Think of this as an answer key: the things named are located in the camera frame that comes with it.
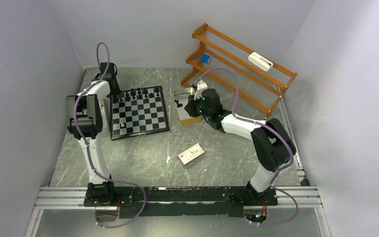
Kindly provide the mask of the black piece board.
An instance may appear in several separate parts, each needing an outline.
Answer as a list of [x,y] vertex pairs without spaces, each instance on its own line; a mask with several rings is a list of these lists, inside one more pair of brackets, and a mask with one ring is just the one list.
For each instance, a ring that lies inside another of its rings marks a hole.
[[142,99],[142,90],[137,88],[137,99]]
[[134,89],[131,89],[131,96],[133,99],[135,99],[136,91]]

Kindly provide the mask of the black piece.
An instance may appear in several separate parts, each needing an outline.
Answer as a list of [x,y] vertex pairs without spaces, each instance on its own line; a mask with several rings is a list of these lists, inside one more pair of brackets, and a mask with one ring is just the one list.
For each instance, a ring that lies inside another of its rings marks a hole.
[[127,92],[125,96],[125,101],[130,101],[130,100],[131,100],[130,92]]

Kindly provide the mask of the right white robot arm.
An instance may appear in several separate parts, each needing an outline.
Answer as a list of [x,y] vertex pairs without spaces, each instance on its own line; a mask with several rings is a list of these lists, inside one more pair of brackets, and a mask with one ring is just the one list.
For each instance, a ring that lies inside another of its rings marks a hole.
[[190,95],[184,109],[190,117],[203,117],[214,130],[252,141],[259,166],[247,184],[251,204],[264,200],[278,173],[294,161],[296,147],[280,120],[253,120],[226,110],[215,89],[206,89],[199,98]]

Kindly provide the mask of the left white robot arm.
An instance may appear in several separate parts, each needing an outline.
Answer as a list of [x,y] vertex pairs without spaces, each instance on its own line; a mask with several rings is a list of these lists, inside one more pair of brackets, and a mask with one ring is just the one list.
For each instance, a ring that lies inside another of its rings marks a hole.
[[119,95],[114,63],[100,63],[100,73],[82,93],[66,97],[67,129],[80,144],[89,171],[86,198],[111,205],[117,191],[103,157],[101,136],[109,131],[109,100]]

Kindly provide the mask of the tin box white pieces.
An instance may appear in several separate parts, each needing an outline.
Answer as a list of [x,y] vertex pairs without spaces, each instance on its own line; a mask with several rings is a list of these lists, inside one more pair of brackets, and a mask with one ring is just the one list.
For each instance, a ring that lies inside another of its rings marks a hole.
[[103,134],[108,133],[110,131],[109,123],[110,123],[110,100],[109,98],[104,98],[99,102],[100,106],[100,112],[102,115],[102,121],[103,121],[103,128],[102,132]]

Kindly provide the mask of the black pawn in tin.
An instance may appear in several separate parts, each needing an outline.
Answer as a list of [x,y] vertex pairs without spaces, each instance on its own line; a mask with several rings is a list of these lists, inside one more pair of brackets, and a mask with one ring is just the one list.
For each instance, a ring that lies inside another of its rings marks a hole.
[[180,103],[179,100],[174,100],[174,102],[175,102],[177,108],[180,108],[183,106],[183,104]]

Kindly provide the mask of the black white chessboard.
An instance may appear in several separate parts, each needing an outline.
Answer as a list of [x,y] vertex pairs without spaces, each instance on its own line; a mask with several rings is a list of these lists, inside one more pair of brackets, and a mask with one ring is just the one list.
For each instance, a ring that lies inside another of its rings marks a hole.
[[[156,87],[159,87],[159,96],[156,96]],[[111,140],[169,131],[162,86],[140,88],[142,99],[137,99],[137,88],[133,89],[136,91],[135,99],[130,94],[131,100],[125,101],[126,93],[131,93],[131,89],[110,99]],[[154,98],[149,98],[150,93],[154,94]]]

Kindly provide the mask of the orange wooden rack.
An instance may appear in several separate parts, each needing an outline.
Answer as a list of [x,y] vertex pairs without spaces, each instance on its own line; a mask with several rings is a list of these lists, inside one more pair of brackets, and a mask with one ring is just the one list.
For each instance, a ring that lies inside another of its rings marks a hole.
[[[183,77],[181,84],[191,87],[198,75],[206,73],[214,81],[222,84],[252,105],[260,109],[265,117],[270,117],[282,100],[297,73],[273,62],[273,68],[264,72],[248,60],[254,50],[219,32],[204,23],[192,33],[199,41],[197,49],[190,54],[186,63],[191,71]],[[202,54],[209,54],[209,64],[200,62]]]

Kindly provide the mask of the blue block on rack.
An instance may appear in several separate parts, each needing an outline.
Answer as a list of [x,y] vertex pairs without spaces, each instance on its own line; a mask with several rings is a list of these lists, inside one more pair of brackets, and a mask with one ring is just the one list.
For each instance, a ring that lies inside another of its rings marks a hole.
[[212,60],[212,56],[209,54],[202,54],[200,57],[200,62],[203,64],[209,64]]

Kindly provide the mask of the white red card box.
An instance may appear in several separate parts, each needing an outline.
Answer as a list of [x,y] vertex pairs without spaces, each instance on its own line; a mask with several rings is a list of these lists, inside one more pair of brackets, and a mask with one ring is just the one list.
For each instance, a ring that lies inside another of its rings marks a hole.
[[192,147],[188,148],[187,150],[185,150],[184,152],[178,154],[178,158],[183,165],[187,165],[204,153],[205,151],[197,143],[193,145]]

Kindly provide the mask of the white device on rack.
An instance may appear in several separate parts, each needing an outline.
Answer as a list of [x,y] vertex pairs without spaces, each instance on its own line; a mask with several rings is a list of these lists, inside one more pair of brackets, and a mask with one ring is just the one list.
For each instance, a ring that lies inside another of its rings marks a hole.
[[268,72],[271,68],[273,68],[273,62],[256,52],[252,52],[248,56],[248,60],[264,72]]

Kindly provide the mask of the black mounting base plate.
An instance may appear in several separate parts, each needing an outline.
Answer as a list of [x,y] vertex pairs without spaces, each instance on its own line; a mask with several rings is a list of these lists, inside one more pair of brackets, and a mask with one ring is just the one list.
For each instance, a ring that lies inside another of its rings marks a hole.
[[246,186],[114,187],[89,185],[83,205],[119,211],[119,218],[139,216],[227,215],[244,217],[249,206],[278,204],[276,191],[256,193]]

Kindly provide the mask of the aluminium rail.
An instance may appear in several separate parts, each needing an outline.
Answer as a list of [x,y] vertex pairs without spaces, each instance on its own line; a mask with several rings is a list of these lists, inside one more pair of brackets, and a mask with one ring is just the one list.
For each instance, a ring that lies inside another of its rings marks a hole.
[[[286,193],[298,203],[299,208],[322,208],[322,200],[315,186],[279,187],[277,207],[294,208],[295,204]],[[41,187],[36,198],[35,209],[85,209],[83,205],[86,187]]]

